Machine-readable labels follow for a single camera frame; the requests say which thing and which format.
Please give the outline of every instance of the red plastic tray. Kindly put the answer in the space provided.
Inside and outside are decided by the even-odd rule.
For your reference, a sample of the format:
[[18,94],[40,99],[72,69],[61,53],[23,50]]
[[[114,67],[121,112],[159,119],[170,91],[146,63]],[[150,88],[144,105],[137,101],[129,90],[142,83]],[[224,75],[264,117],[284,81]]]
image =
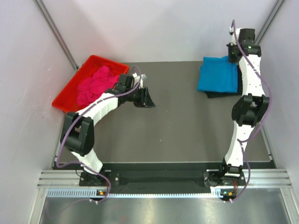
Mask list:
[[77,86],[87,77],[92,77],[93,74],[103,65],[109,67],[114,76],[119,76],[121,73],[126,74],[129,70],[129,67],[125,64],[110,61],[96,55],[91,55],[56,97],[52,106],[64,112],[76,112],[83,109],[84,106],[79,107],[77,104]]

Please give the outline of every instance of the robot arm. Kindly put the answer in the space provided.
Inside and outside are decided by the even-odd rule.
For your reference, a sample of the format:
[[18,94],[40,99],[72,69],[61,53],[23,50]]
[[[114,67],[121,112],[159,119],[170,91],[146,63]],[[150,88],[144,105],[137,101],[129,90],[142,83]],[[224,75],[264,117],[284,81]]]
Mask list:
[[268,105],[269,98],[265,96],[260,78],[248,64],[245,57],[241,54],[236,41],[238,41],[246,53],[247,58],[254,65],[256,71],[260,73],[261,48],[255,45],[254,29],[236,29],[238,40],[232,35],[231,42],[228,46],[228,55],[230,63],[239,63],[242,73],[243,92],[240,100],[234,105],[232,110],[232,120],[234,121],[234,133],[228,153],[224,157],[222,165],[222,175],[225,177],[239,178],[243,166],[243,154],[240,140],[249,138],[257,122],[261,121]]
[[[75,125],[66,139],[65,147],[68,148],[71,153],[78,158],[80,162],[85,164],[86,167],[100,172],[103,168],[103,163],[98,159],[94,149],[94,126],[110,111],[116,109],[123,103],[129,101],[133,102],[136,107],[155,107],[155,104],[150,98],[147,87],[143,86],[143,80],[145,75],[141,76],[140,86],[128,95],[121,97],[113,97],[122,93],[130,91],[133,87],[133,83],[138,83],[139,76],[134,74],[132,77],[121,74],[119,81],[115,84],[114,89],[108,89],[101,97],[96,100],[99,102],[101,99],[111,97],[107,100],[101,101],[88,111]],[[61,134],[61,140],[64,138],[66,131],[73,123],[73,121],[82,114],[88,107],[74,112],[69,112],[65,116],[64,126]],[[90,170],[84,167],[84,170],[90,174],[94,174]]]

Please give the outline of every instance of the dark gray mat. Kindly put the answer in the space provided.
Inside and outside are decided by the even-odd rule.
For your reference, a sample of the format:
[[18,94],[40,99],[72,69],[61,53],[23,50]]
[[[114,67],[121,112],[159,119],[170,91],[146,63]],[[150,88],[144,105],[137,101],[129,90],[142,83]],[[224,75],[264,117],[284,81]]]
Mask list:
[[[148,79],[154,109],[125,103],[95,127],[94,150],[103,162],[222,161],[233,134],[231,110],[240,98],[208,99],[197,92],[202,62],[128,63]],[[260,134],[246,148],[249,161],[269,161]],[[61,162],[74,160],[65,151]]]

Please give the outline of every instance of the blue cloth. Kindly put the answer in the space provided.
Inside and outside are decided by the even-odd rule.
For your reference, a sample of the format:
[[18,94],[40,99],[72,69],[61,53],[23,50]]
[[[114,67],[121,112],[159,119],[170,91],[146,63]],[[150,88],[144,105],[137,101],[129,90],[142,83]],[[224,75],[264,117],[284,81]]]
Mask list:
[[200,68],[198,91],[237,92],[238,71],[235,63],[228,62],[228,56],[204,57]]

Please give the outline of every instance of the pink towel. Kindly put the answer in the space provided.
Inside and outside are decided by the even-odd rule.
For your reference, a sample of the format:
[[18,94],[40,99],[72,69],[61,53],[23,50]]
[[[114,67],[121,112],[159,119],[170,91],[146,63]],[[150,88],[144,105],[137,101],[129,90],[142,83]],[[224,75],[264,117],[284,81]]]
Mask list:
[[83,80],[77,87],[78,106],[88,106],[97,100],[107,89],[117,83],[119,76],[114,76],[107,66],[100,67],[93,75]]

